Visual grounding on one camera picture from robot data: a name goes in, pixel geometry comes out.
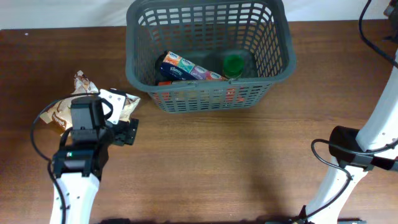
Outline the tissue pocket pack bundle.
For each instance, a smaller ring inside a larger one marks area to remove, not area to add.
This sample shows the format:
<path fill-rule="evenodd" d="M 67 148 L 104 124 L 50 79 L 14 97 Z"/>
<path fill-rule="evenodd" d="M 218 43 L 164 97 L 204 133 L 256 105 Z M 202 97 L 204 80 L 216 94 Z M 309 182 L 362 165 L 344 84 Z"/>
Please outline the tissue pocket pack bundle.
<path fill-rule="evenodd" d="M 155 62 L 160 74 L 171 81 L 226 80 L 220 74 L 207 70 L 171 51 L 165 51 Z"/>

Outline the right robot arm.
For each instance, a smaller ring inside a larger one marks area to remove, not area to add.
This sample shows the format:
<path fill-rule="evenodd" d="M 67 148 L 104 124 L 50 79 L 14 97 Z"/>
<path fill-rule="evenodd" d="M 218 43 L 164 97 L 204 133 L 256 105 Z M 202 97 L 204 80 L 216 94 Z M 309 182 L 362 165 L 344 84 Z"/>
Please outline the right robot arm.
<path fill-rule="evenodd" d="M 397 60 L 381 97 L 361 129 L 337 126 L 330 138 L 311 143 L 314 156 L 328 166 L 299 223 L 338 223 L 339 214 L 358 182 L 374 167 L 397 171 Z"/>

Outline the green lid jar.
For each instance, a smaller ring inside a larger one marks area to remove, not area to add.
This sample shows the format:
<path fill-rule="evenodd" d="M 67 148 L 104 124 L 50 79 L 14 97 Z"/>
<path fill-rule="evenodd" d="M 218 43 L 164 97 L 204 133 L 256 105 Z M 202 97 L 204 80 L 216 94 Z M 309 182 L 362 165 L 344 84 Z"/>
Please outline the green lid jar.
<path fill-rule="evenodd" d="M 239 78 L 244 71 L 244 60 L 239 55 L 229 55 L 223 60 L 223 76 L 232 79 Z"/>

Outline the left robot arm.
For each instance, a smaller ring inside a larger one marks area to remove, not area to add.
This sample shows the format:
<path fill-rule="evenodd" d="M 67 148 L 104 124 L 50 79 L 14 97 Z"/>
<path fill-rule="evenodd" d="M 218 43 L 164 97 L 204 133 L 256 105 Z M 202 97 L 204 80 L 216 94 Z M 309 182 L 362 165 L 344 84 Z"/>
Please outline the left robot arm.
<path fill-rule="evenodd" d="M 84 96 L 72 100 L 72 126 L 62 135 L 48 165 L 54 186 L 51 223 L 88 223 L 110 145 L 134 143 L 138 120 L 111 123 L 106 100 Z"/>

